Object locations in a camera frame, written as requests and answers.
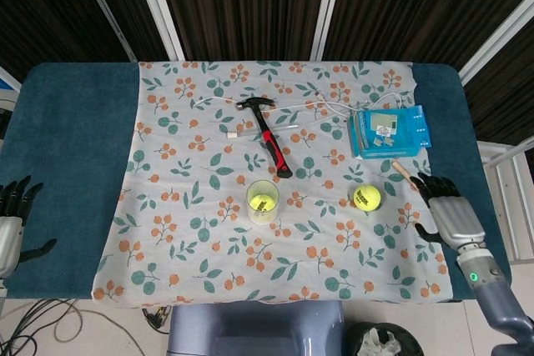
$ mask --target hammer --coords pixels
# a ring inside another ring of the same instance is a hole
[[[248,98],[243,102],[238,102],[236,104],[236,107],[238,110],[243,110],[244,108],[252,109],[252,113],[254,113],[256,121],[258,121],[259,129],[261,130],[261,134],[264,137],[265,145],[267,146],[270,155],[275,161],[276,175],[280,178],[289,178],[293,175],[293,173],[287,166],[287,163],[284,160],[284,155],[282,154],[278,143],[276,143],[276,139],[273,133],[270,131],[269,126],[265,122],[264,116],[261,114],[261,110],[259,109],[260,104],[274,106],[275,101],[266,98]]]

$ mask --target black trash bag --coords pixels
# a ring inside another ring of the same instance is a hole
[[[423,349],[414,336],[404,328],[391,323],[356,323],[345,332],[343,340],[344,356],[356,356],[363,344],[365,334],[376,328],[381,343],[389,339],[388,331],[395,336],[402,349],[399,356],[424,356]]]

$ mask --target tennis ball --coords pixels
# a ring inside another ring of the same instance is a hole
[[[276,206],[276,202],[269,195],[256,195],[249,204],[256,212],[269,212]]]
[[[380,206],[380,191],[372,185],[362,185],[354,191],[354,203],[364,212],[371,212]]]

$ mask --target wooden stick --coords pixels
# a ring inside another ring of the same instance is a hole
[[[410,183],[410,187],[412,190],[416,191],[416,192],[419,192],[419,189],[417,188],[417,186],[410,180],[410,173],[408,173],[408,170],[406,170],[402,164],[400,164],[399,162],[397,162],[396,160],[393,160],[391,162],[391,165],[393,166],[393,168],[395,170],[397,170],[399,172],[399,174],[401,176],[403,176],[405,178],[406,181],[408,181]]]

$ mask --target red hammer handle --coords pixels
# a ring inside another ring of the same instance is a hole
[[[285,162],[284,155],[280,150],[280,146],[278,146],[278,143],[276,142],[276,139],[270,129],[263,131],[263,137],[265,145],[267,146],[267,150],[269,150],[270,155],[275,161],[276,175],[280,178],[290,178],[293,173]]]

